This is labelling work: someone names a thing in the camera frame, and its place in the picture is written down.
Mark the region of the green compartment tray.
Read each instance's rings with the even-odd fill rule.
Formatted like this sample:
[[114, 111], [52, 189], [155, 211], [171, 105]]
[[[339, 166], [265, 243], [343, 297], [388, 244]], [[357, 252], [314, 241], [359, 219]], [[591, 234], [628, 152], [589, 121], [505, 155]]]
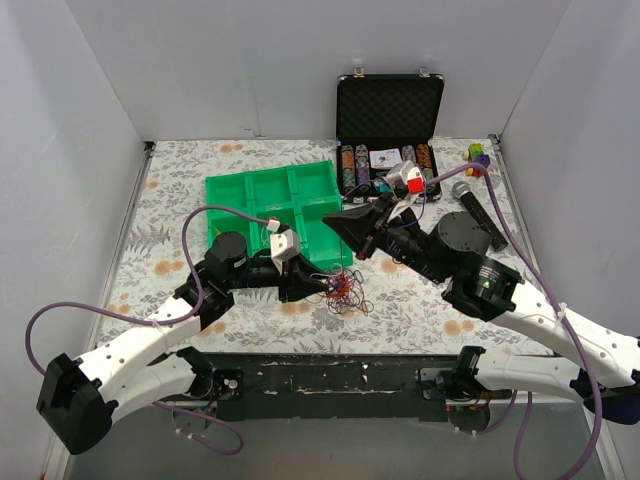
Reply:
[[352, 251], [323, 223], [325, 214], [342, 209], [331, 162], [210, 176], [205, 190], [208, 205], [289, 225], [300, 238], [302, 254], [320, 269], [353, 264]]

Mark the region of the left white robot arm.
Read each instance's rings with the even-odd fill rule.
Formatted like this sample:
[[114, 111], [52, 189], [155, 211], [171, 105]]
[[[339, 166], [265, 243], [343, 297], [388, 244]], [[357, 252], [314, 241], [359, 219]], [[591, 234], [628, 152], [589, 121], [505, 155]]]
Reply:
[[36, 409], [69, 453], [97, 445], [130, 413], [164, 398], [209, 397], [219, 376], [193, 347], [179, 349], [224, 316], [234, 291], [275, 287], [283, 303], [325, 293], [323, 270], [300, 251], [292, 230], [250, 256], [237, 232], [218, 235], [194, 273], [143, 325], [76, 358], [61, 354], [46, 368]]

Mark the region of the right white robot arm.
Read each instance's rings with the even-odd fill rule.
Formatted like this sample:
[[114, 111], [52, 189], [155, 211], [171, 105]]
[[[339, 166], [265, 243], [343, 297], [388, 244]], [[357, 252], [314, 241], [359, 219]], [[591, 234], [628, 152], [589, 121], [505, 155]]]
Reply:
[[465, 346], [451, 371], [428, 385], [449, 399], [497, 390], [543, 393], [583, 404], [604, 419], [639, 421], [639, 341], [566, 309], [521, 274], [489, 258], [489, 235], [466, 212], [444, 215], [430, 232], [414, 214], [395, 212], [389, 195], [355, 209], [329, 213], [323, 222], [360, 260], [381, 250], [446, 288], [458, 312], [518, 332], [552, 350], [550, 356], [509, 356]]

